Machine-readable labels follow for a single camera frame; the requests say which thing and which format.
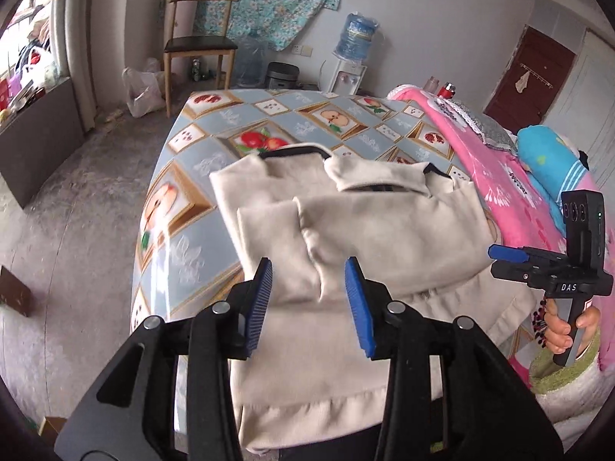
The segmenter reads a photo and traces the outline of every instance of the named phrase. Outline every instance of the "blue pillow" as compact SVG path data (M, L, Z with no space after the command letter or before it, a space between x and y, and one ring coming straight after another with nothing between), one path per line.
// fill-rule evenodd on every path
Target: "blue pillow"
M560 194L575 189L587 170L548 126L528 126L519 130L517 137L519 159L560 205Z

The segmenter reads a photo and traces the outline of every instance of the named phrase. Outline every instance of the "brown door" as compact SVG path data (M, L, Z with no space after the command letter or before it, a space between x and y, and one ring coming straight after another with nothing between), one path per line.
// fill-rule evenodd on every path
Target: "brown door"
M485 114L513 133L540 124L566 81L573 61L573 52L528 27Z

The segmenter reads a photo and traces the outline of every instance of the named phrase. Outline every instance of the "hand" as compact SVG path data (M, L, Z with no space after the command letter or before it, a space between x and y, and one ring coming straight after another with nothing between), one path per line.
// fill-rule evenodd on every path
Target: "hand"
M573 339L570 334L570 325L557 316L557 305L553 298L547 299L544 321L547 323L547 330L544 333L545 345L553 353L564 353L567 348L573 346ZM600 324L600 311L596 307L589 307L576 320L577 328L585 328L583 339L581 340L577 357L592 342L598 325Z

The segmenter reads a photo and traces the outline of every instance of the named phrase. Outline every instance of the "wooden chair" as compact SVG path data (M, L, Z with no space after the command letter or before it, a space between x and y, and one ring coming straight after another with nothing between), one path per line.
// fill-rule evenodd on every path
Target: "wooden chair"
M222 22L222 36L181 36L173 38L173 29L175 26L175 12L177 10L177 2L210 2L210 1L225 1L226 10L224 12L224 21ZM233 74L233 64L235 62L235 51L237 45L226 37L229 27L229 18L231 17L231 5L239 0L168 0L171 5L170 29L165 30L165 38L167 44L164 47L164 89L167 97L167 118L171 116L171 59L173 57L198 57L202 55L217 55L218 69L216 71L216 89L220 88L220 76L222 76L222 59L225 55L229 56L228 71L226 71L226 79L224 89L228 90L231 85L231 74Z

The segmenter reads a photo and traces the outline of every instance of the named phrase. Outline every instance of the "sleeve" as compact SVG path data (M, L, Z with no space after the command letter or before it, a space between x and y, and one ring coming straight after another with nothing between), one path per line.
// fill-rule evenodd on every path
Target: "sleeve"
M595 407L594 392L602 373L598 367L600 331L585 352L568 367L553 363L553 353L543 349L530 366L530 386L536 400L553 423L585 413Z

